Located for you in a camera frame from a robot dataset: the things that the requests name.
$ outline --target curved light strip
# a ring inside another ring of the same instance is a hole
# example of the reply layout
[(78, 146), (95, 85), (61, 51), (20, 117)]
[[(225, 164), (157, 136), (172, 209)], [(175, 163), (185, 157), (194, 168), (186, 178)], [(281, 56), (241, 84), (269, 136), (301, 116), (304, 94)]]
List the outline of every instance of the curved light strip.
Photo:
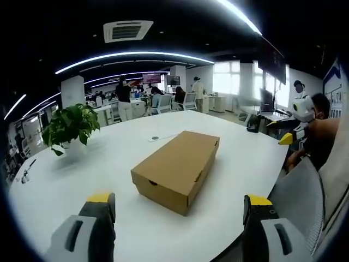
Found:
[(10, 111), (8, 111), (8, 113), (5, 115), (4, 120), (6, 120), (6, 118), (10, 115), (10, 113), (16, 108), (16, 106), (18, 106), (18, 104), (25, 99), (25, 97), (27, 96), (27, 94), (22, 95), (22, 97), (20, 99), (18, 99), (18, 101), (12, 106), (12, 108), (10, 109)]
[(232, 11), (235, 15), (237, 15), (242, 21), (247, 23), (247, 25), (257, 34), (262, 35), (261, 31), (245, 16), (235, 5), (230, 3), (228, 0), (216, 0), (218, 3), (224, 5), (227, 9)]
[(42, 101), (40, 104), (38, 104), (38, 105), (36, 105), (35, 107), (33, 107), (32, 109), (30, 109), (30, 110), (22, 117), (22, 119), (25, 118), (27, 115), (29, 115), (33, 110), (35, 110), (35, 108), (38, 108), (39, 106), (41, 106), (42, 104), (44, 104), (46, 101), (49, 101), (51, 98), (53, 98), (53, 97), (55, 97), (55, 96), (57, 96), (57, 95), (59, 95), (59, 94), (61, 94), (61, 93), (59, 92), (59, 93), (55, 94), (54, 96), (47, 98), (46, 100)]
[[(143, 79), (143, 78), (130, 78), (130, 79), (126, 79), (126, 81), (129, 81), (129, 80), (136, 80), (136, 79)], [(115, 83), (115, 82), (118, 82), (118, 81), (119, 81), (119, 80), (116, 80), (116, 81), (110, 81), (110, 82), (107, 82), (107, 83), (103, 83), (103, 84), (99, 84), (99, 85), (91, 86), (91, 88), (93, 88), (93, 87), (97, 87), (97, 86), (106, 85), (106, 84), (110, 84), (110, 83)]]
[(58, 75), (61, 72), (64, 72), (72, 67), (78, 66), (79, 64), (84, 64), (87, 62), (91, 62), (91, 61), (95, 61), (95, 60), (99, 60), (99, 59), (103, 59), (103, 58), (108, 58), (108, 57), (113, 57), (113, 56), (129, 56), (129, 55), (164, 55), (164, 56), (176, 56), (176, 57), (183, 57), (183, 58), (189, 58), (189, 59), (194, 59), (194, 60), (198, 60), (198, 61), (202, 61), (202, 62), (206, 62), (206, 63), (210, 63), (210, 64), (214, 64), (214, 62), (206, 60), (206, 59), (202, 59), (202, 58), (198, 58), (198, 57), (194, 57), (194, 56), (187, 56), (187, 55), (182, 55), (180, 53), (166, 53), (166, 52), (152, 52), (152, 51), (136, 51), (136, 52), (121, 52), (121, 53), (110, 53), (108, 55), (103, 55), (103, 56), (96, 56), (96, 57), (92, 57), (80, 62), (77, 62), (75, 64), (71, 64), (67, 67), (64, 67), (60, 70), (58, 70), (57, 72), (55, 72), (56, 75)]
[(151, 73), (167, 73), (167, 74), (169, 74), (170, 72), (169, 71), (148, 71), (148, 72), (127, 73), (127, 74), (120, 74), (120, 75), (110, 75), (110, 76), (106, 76), (105, 78), (98, 78), (98, 79), (95, 79), (95, 80), (87, 81), (87, 82), (84, 83), (84, 85), (88, 84), (88, 83), (91, 83), (91, 82), (94, 82), (94, 81), (102, 80), (102, 79), (114, 78), (115, 76), (136, 75), (136, 74), (151, 74)]
[(42, 111), (42, 110), (45, 109), (46, 107), (48, 107), (48, 106), (50, 106), (50, 105), (52, 105), (52, 104), (54, 104), (54, 103), (56, 103), (56, 102), (57, 102), (57, 101), (53, 101), (53, 102), (51, 102), (50, 104), (45, 105), (43, 108), (40, 108), (40, 109), (38, 110), (38, 112)]

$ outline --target potted plant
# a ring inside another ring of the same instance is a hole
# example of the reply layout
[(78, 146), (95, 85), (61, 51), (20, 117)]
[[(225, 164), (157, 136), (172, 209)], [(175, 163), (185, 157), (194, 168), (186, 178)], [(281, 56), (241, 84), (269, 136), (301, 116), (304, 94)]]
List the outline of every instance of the potted plant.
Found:
[(62, 151), (53, 148), (53, 145), (68, 149), (79, 137), (79, 141), (87, 145), (87, 140), (92, 131), (100, 130), (97, 113), (88, 105), (76, 104), (63, 110), (57, 110), (43, 131), (43, 141), (50, 146), (56, 155), (61, 156)]

